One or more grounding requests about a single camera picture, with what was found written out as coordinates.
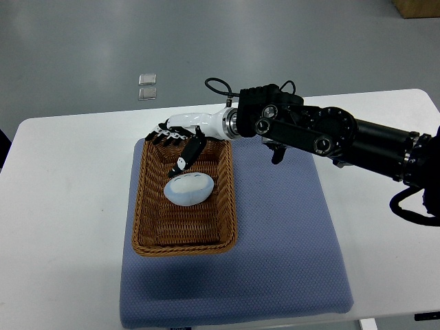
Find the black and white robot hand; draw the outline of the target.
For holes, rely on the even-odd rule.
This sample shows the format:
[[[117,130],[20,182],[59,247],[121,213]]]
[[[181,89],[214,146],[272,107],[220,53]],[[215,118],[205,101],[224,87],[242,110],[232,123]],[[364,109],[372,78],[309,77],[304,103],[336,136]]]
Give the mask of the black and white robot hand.
[[[232,141],[239,139],[236,120],[237,109],[234,107],[225,107],[213,114],[183,113],[172,115],[157,124],[145,137],[145,140],[163,146],[184,144],[175,165],[168,172],[168,177],[174,178],[193,167],[202,156],[210,140]]]

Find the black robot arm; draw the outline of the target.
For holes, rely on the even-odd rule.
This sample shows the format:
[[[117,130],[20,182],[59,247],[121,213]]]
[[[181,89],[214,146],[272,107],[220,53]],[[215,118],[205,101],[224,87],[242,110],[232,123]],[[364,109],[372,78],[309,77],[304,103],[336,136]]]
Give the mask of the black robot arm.
[[[278,164],[294,147],[403,182],[391,211],[423,226],[439,226],[439,136],[402,131],[354,118],[338,107],[307,106],[274,84],[243,89],[238,110],[224,120],[233,136],[259,135]]]

